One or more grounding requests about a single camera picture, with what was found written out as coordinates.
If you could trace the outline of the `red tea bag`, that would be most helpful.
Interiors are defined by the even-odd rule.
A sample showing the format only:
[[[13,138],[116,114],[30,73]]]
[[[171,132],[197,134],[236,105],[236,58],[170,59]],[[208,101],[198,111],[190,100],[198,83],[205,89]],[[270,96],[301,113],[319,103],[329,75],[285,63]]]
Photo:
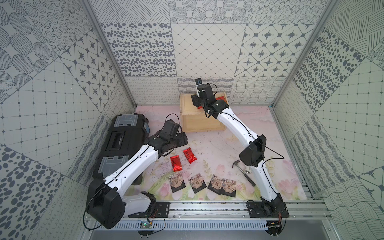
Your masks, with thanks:
[[[179,172],[182,171],[182,164],[179,155],[170,157],[173,172]]]
[[[223,100],[224,102],[227,102],[226,98],[223,97],[223,96],[216,98],[216,100],[217,100],[217,101],[218,101],[218,100]]]
[[[193,153],[193,151],[192,151],[191,148],[188,148],[188,149],[186,149],[186,150],[183,150],[183,153],[184,153],[184,155],[185,155],[187,161],[188,161],[190,164],[197,160],[197,157],[195,156],[195,154]]]

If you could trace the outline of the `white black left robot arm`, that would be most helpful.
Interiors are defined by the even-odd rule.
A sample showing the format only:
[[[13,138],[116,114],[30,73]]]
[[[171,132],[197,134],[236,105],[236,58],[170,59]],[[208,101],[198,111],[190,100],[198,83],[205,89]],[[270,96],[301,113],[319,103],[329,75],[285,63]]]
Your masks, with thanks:
[[[165,121],[162,129],[146,139],[122,167],[104,179],[91,182],[84,214],[89,214],[106,229],[113,228],[123,217],[154,217],[157,206],[153,194],[140,192],[125,196],[125,193],[148,166],[187,143],[182,127],[173,120]]]

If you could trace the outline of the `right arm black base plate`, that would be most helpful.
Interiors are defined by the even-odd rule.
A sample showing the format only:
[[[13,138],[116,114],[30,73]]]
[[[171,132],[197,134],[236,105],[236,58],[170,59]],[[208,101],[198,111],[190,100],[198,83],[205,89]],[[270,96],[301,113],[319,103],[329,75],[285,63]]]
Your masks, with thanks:
[[[250,218],[289,218],[290,214],[284,202],[246,202]]]

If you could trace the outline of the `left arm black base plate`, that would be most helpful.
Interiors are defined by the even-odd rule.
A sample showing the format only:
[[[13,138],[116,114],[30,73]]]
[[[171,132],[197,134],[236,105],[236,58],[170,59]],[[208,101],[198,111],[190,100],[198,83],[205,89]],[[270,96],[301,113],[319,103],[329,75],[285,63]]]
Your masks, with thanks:
[[[129,218],[167,218],[170,211],[170,202],[151,203],[143,213],[131,214]]]

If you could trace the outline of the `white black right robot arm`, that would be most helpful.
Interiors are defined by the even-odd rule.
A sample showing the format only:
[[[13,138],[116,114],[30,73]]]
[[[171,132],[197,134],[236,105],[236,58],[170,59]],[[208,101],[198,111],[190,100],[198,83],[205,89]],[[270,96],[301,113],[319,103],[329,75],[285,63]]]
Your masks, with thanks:
[[[279,207],[284,206],[284,201],[265,166],[266,137],[259,136],[248,128],[225,101],[217,100],[212,86],[204,84],[201,78],[196,79],[196,89],[197,93],[192,96],[194,106],[202,106],[207,118],[213,117],[224,124],[243,145],[244,150],[239,154],[239,158],[251,169],[256,179],[264,212],[272,215]]]

